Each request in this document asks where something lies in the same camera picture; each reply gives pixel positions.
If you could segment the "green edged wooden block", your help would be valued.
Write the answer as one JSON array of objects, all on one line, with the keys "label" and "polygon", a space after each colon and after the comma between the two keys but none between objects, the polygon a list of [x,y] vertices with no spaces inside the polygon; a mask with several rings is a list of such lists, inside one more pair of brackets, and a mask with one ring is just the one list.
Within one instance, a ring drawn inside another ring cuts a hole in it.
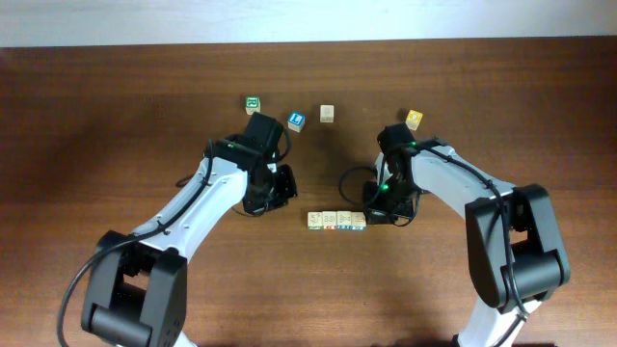
[{"label": "green edged wooden block", "polygon": [[321,212],[308,213],[308,229],[322,230],[323,229],[323,214]]}]

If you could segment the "blue D wooden block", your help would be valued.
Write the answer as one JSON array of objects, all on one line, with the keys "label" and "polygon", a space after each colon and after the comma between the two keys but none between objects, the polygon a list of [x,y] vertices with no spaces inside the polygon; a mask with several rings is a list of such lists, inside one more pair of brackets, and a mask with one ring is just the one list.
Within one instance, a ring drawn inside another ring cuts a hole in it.
[{"label": "blue D wooden block", "polygon": [[352,230],[366,230],[366,220],[362,212],[351,213],[351,229]]}]

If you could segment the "red A number wooden block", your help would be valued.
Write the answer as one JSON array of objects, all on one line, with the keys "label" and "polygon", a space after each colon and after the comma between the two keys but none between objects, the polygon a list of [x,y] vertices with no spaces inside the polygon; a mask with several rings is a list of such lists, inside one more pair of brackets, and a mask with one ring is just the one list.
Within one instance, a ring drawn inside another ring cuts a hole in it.
[{"label": "red A number wooden block", "polygon": [[322,212],[322,227],[324,229],[337,229],[337,213],[335,211]]}]

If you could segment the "Y letter wooden block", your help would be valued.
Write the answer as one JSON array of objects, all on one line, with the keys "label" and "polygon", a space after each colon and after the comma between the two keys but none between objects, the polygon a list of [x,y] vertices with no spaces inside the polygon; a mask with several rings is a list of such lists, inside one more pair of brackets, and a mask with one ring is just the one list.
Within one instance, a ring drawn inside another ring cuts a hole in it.
[{"label": "Y letter wooden block", "polygon": [[336,228],[351,229],[352,228],[352,213],[350,211],[336,212]]}]

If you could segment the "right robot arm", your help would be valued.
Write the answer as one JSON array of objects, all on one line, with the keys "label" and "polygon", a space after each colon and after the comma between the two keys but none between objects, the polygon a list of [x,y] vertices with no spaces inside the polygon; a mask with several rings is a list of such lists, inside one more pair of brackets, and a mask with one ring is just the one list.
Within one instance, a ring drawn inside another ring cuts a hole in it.
[{"label": "right robot arm", "polygon": [[548,191],[481,171],[439,138],[417,141],[385,127],[362,207],[370,225],[403,227],[432,194],[466,224],[469,275],[478,296],[454,346],[510,346],[531,312],[569,282],[571,265]]}]

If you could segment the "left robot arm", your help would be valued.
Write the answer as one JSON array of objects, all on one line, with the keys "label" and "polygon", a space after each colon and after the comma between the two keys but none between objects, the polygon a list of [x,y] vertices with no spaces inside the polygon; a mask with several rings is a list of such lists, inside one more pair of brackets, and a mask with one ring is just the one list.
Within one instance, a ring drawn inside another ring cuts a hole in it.
[{"label": "left robot arm", "polygon": [[209,143],[196,172],[154,217],[128,234],[101,237],[85,271],[81,327],[114,346],[189,346],[183,331],[191,258],[236,204],[259,217],[297,195],[282,163],[283,125],[251,115],[246,129]]}]

